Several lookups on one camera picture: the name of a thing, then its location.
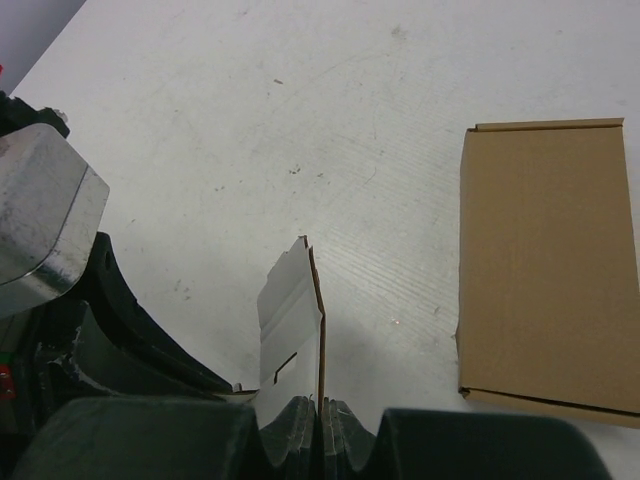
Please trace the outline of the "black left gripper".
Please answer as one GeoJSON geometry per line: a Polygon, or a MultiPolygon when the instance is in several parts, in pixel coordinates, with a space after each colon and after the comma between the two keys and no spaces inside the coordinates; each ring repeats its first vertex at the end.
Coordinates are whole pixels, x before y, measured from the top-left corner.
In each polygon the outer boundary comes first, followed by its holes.
{"type": "Polygon", "coordinates": [[[66,121],[1,96],[1,476],[36,429],[26,347],[43,305],[86,303],[97,331],[81,372],[115,394],[210,399],[232,385],[186,352],[139,304],[97,229],[109,188],[69,144],[66,121]]]}

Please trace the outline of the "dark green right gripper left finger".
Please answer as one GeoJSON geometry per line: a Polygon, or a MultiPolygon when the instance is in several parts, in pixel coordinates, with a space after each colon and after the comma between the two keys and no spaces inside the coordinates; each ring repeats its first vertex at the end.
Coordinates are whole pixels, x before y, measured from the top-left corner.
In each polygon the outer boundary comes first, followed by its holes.
{"type": "Polygon", "coordinates": [[[315,410],[296,397],[266,428],[243,403],[85,397],[58,410],[15,479],[317,479],[315,410]]]}

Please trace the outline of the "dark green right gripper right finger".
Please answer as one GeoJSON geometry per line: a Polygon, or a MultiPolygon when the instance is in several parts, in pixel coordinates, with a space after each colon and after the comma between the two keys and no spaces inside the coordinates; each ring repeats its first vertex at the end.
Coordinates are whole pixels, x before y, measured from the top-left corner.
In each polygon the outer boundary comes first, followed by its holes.
{"type": "Polygon", "coordinates": [[[328,479],[608,479],[596,449],[548,418],[391,408],[376,433],[343,401],[322,408],[328,479]]]}

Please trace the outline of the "white paper box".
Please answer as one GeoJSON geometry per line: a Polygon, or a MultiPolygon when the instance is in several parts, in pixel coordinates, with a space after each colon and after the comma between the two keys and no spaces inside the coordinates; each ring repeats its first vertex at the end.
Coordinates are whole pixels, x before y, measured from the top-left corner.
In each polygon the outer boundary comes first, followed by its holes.
{"type": "Polygon", "coordinates": [[[326,377],[326,310],[307,236],[299,236],[269,271],[258,295],[257,313],[259,388],[221,398],[250,404],[260,428],[272,423],[295,397],[320,410],[326,377]]]}

